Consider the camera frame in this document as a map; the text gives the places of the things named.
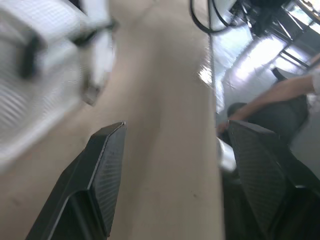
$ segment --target black cable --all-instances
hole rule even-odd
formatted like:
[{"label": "black cable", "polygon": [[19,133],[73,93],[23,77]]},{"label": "black cable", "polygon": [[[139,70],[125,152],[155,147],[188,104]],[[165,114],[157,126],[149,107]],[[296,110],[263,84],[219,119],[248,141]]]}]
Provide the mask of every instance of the black cable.
[{"label": "black cable", "polygon": [[195,14],[195,10],[194,10],[194,0],[190,0],[190,6],[189,6],[189,10],[190,10],[190,14],[191,14],[191,18],[194,22],[194,24],[203,32],[207,33],[207,34],[218,34],[218,33],[223,33],[225,31],[227,31],[230,27],[241,27],[243,26],[244,24],[246,24],[245,22],[237,25],[235,24],[235,20],[236,18],[238,17],[237,14],[235,14],[233,16],[233,18],[231,19],[231,22],[230,23],[227,23],[223,17],[220,15],[218,9],[217,9],[217,6],[216,6],[216,3],[215,3],[215,0],[212,0],[212,4],[213,4],[213,8],[214,8],[214,11],[217,15],[217,17],[219,18],[219,20],[223,23],[223,25],[225,25],[224,28],[222,29],[218,29],[218,30],[214,30],[212,29],[211,27],[206,27],[204,26],[197,18],[196,14]]},{"label": "black cable", "polygon": [[190,10],[190,15],[191,18],[194,22],[194,24],[203,32],[207,33],[207,34],[217,34],[217,33],[222,33],[225,32],[226,30],[229,29],[229,27],[224,27],[222,29],[218,29],[218,30],[214,30],[211,27],[208,28],[205,25],[203,25],[197,18],[196,14],[195,14],[195,10],[194,10],[194,0],[190,0],[190,6],[189,6],[189,10]]}]

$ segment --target white cloth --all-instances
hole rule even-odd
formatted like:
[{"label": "white cloth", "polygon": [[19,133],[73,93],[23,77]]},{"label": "white cloth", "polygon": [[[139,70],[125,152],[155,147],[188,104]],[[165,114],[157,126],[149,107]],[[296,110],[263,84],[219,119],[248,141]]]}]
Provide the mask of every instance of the white cloth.
[{"label": "white cloth", "polygon": [[[0,0],[0,173],[82,100],[93,104],[113,61],[112,34],[85,49],[73,39],[110,23],[107,0]],[[31,36],[40,39],[35,74],[19,72]]]}]

